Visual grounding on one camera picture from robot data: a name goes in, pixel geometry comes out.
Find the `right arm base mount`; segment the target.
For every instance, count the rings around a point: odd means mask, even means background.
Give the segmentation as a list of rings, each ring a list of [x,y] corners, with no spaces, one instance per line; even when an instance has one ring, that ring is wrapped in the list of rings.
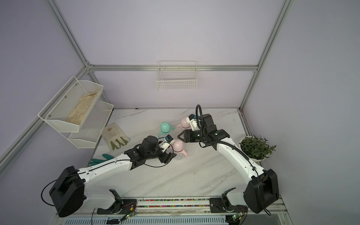
[[[221,197],[209,199],[211,213],[246,213],[248,211],[246,205],[232,205],[230,203],[227,194],[234,189],[235,187],[225,191]]]

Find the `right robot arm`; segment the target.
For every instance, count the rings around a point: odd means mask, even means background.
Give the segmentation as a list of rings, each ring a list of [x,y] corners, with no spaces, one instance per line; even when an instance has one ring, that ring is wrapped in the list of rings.
[[[271,215],[267,208],[280,197],[275,171],[265,170],[247,156],[225,130],[217,129],[212,116],[204,114],[200,105],[186,121],[190,128],[182,131],[178,138],[184,143],[198,143],[202,148],[212,147],[231,163],[246,183],[244,190],[231,188],[222,194],[224,209],[246,206],[253,213]]]

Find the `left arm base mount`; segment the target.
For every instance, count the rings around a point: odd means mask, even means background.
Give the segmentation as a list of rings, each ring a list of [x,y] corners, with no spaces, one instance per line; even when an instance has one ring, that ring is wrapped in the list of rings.
[[[110,189],[109,190],[115,198],[115,202],[110,206],[109,209],[98,209],[98,215],[107,215],[107,214],[124,214],[128,215],[135,211],[137,206],[136,199],[123,199],[117,193],[116,190]]]

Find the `clear baby bottle front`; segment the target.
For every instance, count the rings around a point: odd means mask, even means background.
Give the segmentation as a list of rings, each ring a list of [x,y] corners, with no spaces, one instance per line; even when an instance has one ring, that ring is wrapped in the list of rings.
[[[167,135],[168,135],[168,134],[160,133],[160,134],[158,135],[158,139],[160,139],[160,138],[165,138]]]

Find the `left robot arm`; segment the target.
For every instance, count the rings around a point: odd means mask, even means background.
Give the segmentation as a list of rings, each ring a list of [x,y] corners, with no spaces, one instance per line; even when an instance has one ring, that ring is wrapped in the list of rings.
[[[157,138],[146,137],[141,144],[123,154],[96,165],[76,169],[69,166],[58,179],[51,182],[49,196],[60,218],[72,215],[78,210],[101,209],[109,214],[118,214],[125,203],[115,189],[94,190],[94,186],[112,176],[145,165],[148,159],[159,159],[167,165],[176,156],[167,153],[175,140],[167,135]]]

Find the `teal bottle cap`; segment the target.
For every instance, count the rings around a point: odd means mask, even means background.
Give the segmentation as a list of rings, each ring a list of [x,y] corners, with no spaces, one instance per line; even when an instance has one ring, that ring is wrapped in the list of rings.
[[[166,133],[169,133],[172,131],[172,127],[168,122],[163,122],[160,125],[160,131],[161,131],[161,133],[166,134]]]

